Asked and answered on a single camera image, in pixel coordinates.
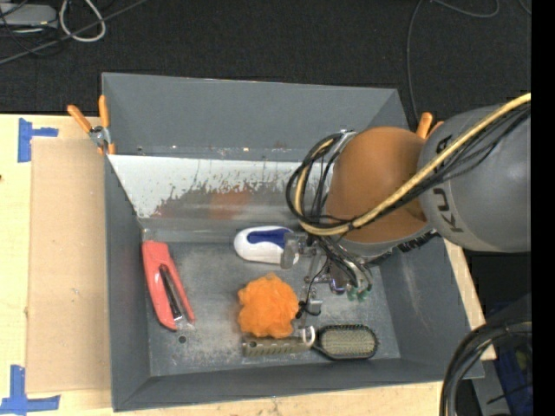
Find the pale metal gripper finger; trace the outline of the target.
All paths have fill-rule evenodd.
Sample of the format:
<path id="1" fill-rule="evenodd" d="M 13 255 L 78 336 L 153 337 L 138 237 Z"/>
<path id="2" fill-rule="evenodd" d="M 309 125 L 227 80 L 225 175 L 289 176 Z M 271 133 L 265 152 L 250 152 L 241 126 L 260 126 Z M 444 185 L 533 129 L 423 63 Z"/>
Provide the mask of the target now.
<path id="1" fill-rule="evenodd" d="M 299 302 L 298 311 L 295 316 L 294 328 L 297 331 L 309 327 L 316 327 L 319 316 L 322 313 L 323 301 L 315 298 L 305 299 Z"/>
<path id="2" fill-rule="evenodd" d="M 304 232 L 286 232 L 284 234 L 284 249 L 280 258 L 283 270 L 290 270 L 297 264 L 307 249 L 308 235 Z"/>

